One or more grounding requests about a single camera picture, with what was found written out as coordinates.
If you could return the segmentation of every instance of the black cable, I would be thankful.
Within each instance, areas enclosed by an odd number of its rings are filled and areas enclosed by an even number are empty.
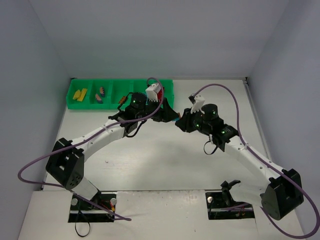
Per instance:
[[[134,132],[134,134],[133,134],[133,135],[127,135],[126,137],[127,137],[127,138],[133,138],[135,135],[137,135],[139,129],[140,129],[141,126],[142,126],[142,124],[145,124],[146,121],[147,121],[147,120],[144,120],[144,121],[140,122],[140,124],[139,124],[138,128],[136,129],[136,131]]]
[[[215,146],[215,149],[212,151],[212,153],[207,153],[206,150],[205,150],[205,146],[206,146],[208,143],[210,143],[210,141],[207,141],[207,142],[203,145],[203,151],[204,151],[204,153],[207,154],[207,155],[212,155],[212,154],[214,154],[214,153],[217,151],[218,146]]]
[[[86,236],[89,235],[90,230],[91,230],[91,225],[90,225],[90,222],[88,221],[87,217],[86,217],[86,216],[83,214],[83,212],[80,210],[80,203],[81,203],[81,202],[79,202],[79,204],[78,204],[78,214],[76,215],[76,218],[75,218],[75,221],[74,221],[74,229],[75,229],[76,234],[78,234],[79,237],[84,238],[84,237],[86,237]],[[88,223],[88,225],[89,225],[89,231],[88,231],[88,233],[87,233],[86,235],[81,235],[81,234],[78,232],[78,230],[77,230],[77,222],[78,222],[78,218],[79,218],[80,215],[83,217],[83,219],[84,219],[84,220]]]
[[[210,219],[210,216],[211,216],[211,209],[212,209],[213,204],[214,204],[214,200],[212,199],[212,201],[209,204],[209,219]]]

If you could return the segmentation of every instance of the small toy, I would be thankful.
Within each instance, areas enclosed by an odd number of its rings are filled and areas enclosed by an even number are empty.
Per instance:
[[[98,104],[103,104],[101,97],[98,95],[98,93],[95,94],[95,100]]]
[[[77,99],[77,101],[82,102],[86,96],[87,93],[87,89],[86,88],[82,88],[81,90],[81,94],[80,97]]]
[[[100,95],[101,95],[101,97],[104,98],[104,97],[105,97],[105,89],[104,89],[104,87],[101,86],[99,90],[100,90]]]
[[[123,96],[120,101],[118,102],[118,104],[123,104],[125,101],[127,100],[126,96]]]
[[[78,89],[77,91],[75,91],[74,95],[73,95],[73,100],[76,100],[80,97],[81,91]]]

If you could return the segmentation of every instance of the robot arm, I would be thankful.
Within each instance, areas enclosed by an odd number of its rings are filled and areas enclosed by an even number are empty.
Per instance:
[[[201,95],[191,97],[190,100],[192,108],[186,108],[175,125],[187,133],[198,131],[207,135],[212,144],[239,161],[257,178],[258,184],[255,185],[244,184],[239,180],[223,182],[222,195],[228,206],[234,206],[236,202],[250,203],[263,207],[273,219],[280,220],[303,203],[301,192],[249,152],[249,144],[245,141],[244,145],[238,131],[224,123],[215,104],[203,105],[205,100]],[[301,187],[300,175],[294,169],[286,171],[262,154],[258,155]]]
[[[84,176],[85,162],[91,155],[99,151],[109,143],[122,139],[135,130],[138,122],[126,122],[108,127],[112,123],[123,122],[126,120],[141,119],[152,112],[159,106],[158,95],[160,88],[158,84],[150,85],[147,90],[149,102],[147,104],[147,96],[140,92],[130,93],[130,104],[121,110],[119,107],[117,114],[110,116],[109,120],[93,130],[92,132],[78,137],[73,140],[59,139],[53,148],[53,151],[76,145],[89,139],[95,135],[90,141],[83,144],[81,148],[71,148],[61,153],[52,155],[45,167],[46,171],[52,175],[66,190],[76,193],[83,198],[99,203],[101,200],[101,192]],[[156,122],[170,122],[179,118],[179,115],[171,109],[166,98],[163,99],[162,107],[152,116],[152,120]]]

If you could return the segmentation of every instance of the screw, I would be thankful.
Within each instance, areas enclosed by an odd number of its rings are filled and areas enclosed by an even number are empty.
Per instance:
[[[72,200],[71,200],[71,205],[72,205],[72,206],[76,206],[77,203],[78,203],[78,199],[72,198]]]
[[[208,202],[208,204],[210,204],[212,201],[214,200],[214,198],[212,196],[209,196],[206,201]]]

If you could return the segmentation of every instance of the gray wall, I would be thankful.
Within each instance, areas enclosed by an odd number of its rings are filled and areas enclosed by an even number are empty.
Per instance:
[[[247,77],[288,0],[30,0],[72,77]]]
[[[320,207],[320,1],[291,0],[249,79],[272,158],[302,176]],[[315,226],[308,203],[297,208],[303,229]],[[320,232],[312,239],[320,239]]]
[[[19,169],[52,150],[69,76],[26,0],[0,1],[0,239],[16,240],[33,190]],[[41,181],[45,162],[27,170]]]

